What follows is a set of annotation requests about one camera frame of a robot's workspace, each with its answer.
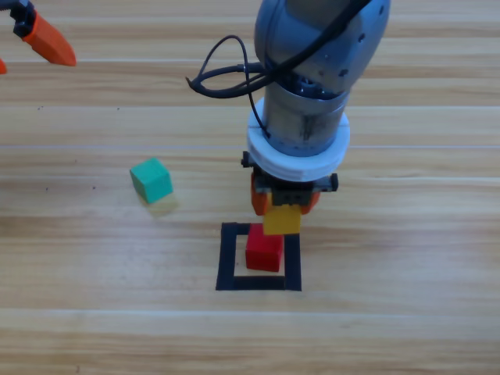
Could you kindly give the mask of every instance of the yellow block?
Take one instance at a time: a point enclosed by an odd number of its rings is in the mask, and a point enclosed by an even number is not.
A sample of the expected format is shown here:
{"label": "yellow block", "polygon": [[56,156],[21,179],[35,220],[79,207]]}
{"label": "yellow block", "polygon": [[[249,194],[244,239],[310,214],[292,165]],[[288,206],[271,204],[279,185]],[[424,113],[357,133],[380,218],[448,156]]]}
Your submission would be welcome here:
{"label": "yellow block", "polygon": [[266,236],[300,233],[302,213],[300,205],[271,206],[264,215]]}

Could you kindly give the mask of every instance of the red block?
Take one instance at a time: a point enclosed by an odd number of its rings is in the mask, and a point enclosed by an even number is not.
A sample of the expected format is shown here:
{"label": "red block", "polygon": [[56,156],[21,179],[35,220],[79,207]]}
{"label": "red block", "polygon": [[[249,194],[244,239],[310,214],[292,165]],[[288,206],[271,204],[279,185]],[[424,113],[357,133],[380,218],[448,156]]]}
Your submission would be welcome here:
{"label": "red block", "polygon": [[245,251],[247,268],[279,272],[283,247],[283,236],[265,236],[262,224],[252,224]]}

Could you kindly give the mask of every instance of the cube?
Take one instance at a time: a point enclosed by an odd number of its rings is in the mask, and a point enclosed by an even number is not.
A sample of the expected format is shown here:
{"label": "cube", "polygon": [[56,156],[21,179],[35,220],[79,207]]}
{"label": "cube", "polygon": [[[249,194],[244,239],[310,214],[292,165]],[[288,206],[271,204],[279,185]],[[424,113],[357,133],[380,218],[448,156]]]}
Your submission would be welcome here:
{"label": "cube", "polygon": [[156,158],[135,166],[130,170],[136,192],[152,204],[173,192],[168,169]]}
{"label": "cube", "polygon": [[264,214],[264,234],[299,234],[302,211],[300,205],[271,206]]}
{"label": "cube", "polygon": [[247,268],[279,272],[283,248],[283,236],[265,236],[262,224],[252,224],[245,249]]}

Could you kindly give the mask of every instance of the black cable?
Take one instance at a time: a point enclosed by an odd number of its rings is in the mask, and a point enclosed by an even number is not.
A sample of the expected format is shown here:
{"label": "black cable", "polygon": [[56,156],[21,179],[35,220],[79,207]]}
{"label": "black cable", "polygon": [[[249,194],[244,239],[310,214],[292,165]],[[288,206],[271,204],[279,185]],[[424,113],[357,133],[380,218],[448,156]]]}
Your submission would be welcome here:
{"label": "black cable", "polygon": [[255,92],[265,86],[272,84],[276,81],[276,79],[293,70],[298,65],[302,64],[309,57],[314,55],[317,51],[320,50],[328,41],[335,39],[340,34],[342,34],[345,28],[348,26],[348,23],[356,17],[356,15],[366,6],[371,0],[352,0],[349,2],[348,6],[338,15],[338,17],[321,33],[321,35],[311,43],[304,51],[300,52],[296,56],[291,57],[285,62],[279,64],[275,68],[269,71],[264,71],[252,79],[248,79],[245,82],[242,82],[236,86],[222,89],[222,90],[210,90],[202,85],[202,74],[206,68],[206,65],[212,54],[215,50],[225,42],[229,37],[223,38],[210,52],[207,57],[205,63],[203,64],[202,69],[200,70],[200,74],[193,80],[189,80],[186,77],[186,81],[189,84],[189,87],[198,92],[201,95],[207,96],[209,98],[219,98],[219,99],[228,99],[228,98],[238,98],[244,95],[249,95],[252,92]]}
{"label": "black cable", "polygon": [[[226,68],[220,68],[217,70],[213,70],[212,72],[204,73],[205,68],[206,68],[207,64],[209,63],[209,60],[212,57],[213,53],[218,49],[218,47],[220,47],[222,45],[222,43],[224,43],[225,41],[227,41],[229,39],[234,39],[240,44],[241,50],[243,51],[244,65],[243,66],[241,66],[241,65],[228,66]],[[252,64],[252,65],[248,64],[247,48],[245,47],[245,43],[241,40],[241,38],[236,36],[236,35],[227,35],[226,37],[222,38],[219,41],[219,43],[217,43],[212,48],[209,55],[206,57],[202,68],[200,69],[200,73],[198,74],[197,79],[206,79],[207,77],[211,78],[211,77],[219,76],[221,74],[226,74],[226,73],[243,72],[243,73],[245,73],[246,82],[247,82],[247,85],[249,86],[250,69],[252,69],[252,71],[257,71],[257,72],[262,70],[260,64]],[[252,95],[251,91],[248,92],[248,99],[250,100],[250,105],[252,106],[252,111],[255,115],[255,118],[257,119],[257,122],[259,123],[260,128],[262,129],[264,134],[268,138],[270,138],[271,135],[270,135],[269,131],[266,129],[266,127],[264,127],[264,124],[261,121],[259,114],[257,113],[257,109],[255,108],[255,102],[253,100],[253,95]]]}

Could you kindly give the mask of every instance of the metal cylinder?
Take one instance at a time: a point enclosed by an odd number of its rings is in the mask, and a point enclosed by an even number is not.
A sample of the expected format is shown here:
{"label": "metal cylinder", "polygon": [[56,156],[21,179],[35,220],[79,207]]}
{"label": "metal cylinder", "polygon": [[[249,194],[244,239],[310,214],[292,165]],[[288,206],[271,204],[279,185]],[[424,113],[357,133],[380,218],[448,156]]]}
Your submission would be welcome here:
{"label": "metal cylinder", "polygon": [[263,123],[268,142],[291,156],[313,156],[327,150],[335,140],[348,101],[348,93],[331,100],[304,98],[279,84],[266,87]]}

